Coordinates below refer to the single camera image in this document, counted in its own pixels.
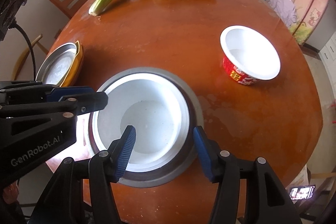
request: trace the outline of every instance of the table surface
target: table surface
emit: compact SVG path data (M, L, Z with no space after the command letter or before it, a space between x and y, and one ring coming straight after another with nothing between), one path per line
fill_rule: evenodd
M113 75L134 67L165 69L196 93L205 131L236 157L265 157L287 186L306 164L320 136L322 113L313 77L290 32L264 0L114 0L98 17L80 8L51 51L79 40L84 62L76 85L97 90ZM239 85L222 68L221 32L253 28L277 50L281 70L269 81ZM67 156L89 158L79 119L77 142L47 161L52 171ZM122 220L136 224L207 223L217 184L198 160L173 181L140 189L113 184ZM238 216L245 207L241 183ZM90 203L88 181L84 199Z

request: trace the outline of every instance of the metal tray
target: metal tray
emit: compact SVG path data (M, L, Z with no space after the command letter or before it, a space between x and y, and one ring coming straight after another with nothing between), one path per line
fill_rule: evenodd
M55 49L44 60L36 80L42 81L43 84L61 85L78 54L78 48L70 42Z

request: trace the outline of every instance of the black cable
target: black cable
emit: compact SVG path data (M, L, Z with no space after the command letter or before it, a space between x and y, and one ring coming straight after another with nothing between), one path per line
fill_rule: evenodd
M25 31L16 22L13 22L11 27L17 29L23 35L23 37L25 38L25 40L28 44L28 48L29 48L30 55L31 55L31 60L33 61L33 80L35 81L35 79L36 79L36 63L35 63L34 50L33 50L32 44L29 40L29 37L25 33Z

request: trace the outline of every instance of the paper bowl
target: paper bowl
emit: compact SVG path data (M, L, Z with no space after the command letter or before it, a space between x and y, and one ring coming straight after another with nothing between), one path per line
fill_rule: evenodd
M270 80L280 72L280 59L273 45L259 32L244 26L226 28L220 36L226 73L242 85Z
M135 73L105 90L109 103L93 114L94 141L105 150L127 125L136 129L136 142L126 171L147 172L169 163L189 132L189 110L180 90L156 74Z

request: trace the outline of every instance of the metal plate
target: metal plate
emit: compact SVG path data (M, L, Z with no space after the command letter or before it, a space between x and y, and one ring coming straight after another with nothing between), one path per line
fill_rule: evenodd
M74 43L66 43L53 51L44 60L36 80L43 84L60 85L70 69L77 53Z
M192 89L187 85L187 83L185 83L182 79L180 79L176 75L166 70L158 68L140 67L122 71L117 75L113 76L112 78L110 78L107 82L105 82L98 89L98 91L105 91L111 85L111 83L114 83L115 81L134 73L153 73L171 81L181 91L182 95L184 96L187 102L189 109L189 117L190 117L189 133L179 153L169 163L167 163L166 165L164 165L159 169L148 172L126 171L125 175L119 180L119 183L131 187L137 187L137 188L155 187L165 184L173 180L180 174L182 174L196 158L196 151L193 142L193 128L198 125L204 126L203 113L201 105L197 99L197 96L192 91ZM95 145L93 132L91 128L89 128L89 130L84 133L84 138L90 155L93 156L96 153L98 153L99 150Z

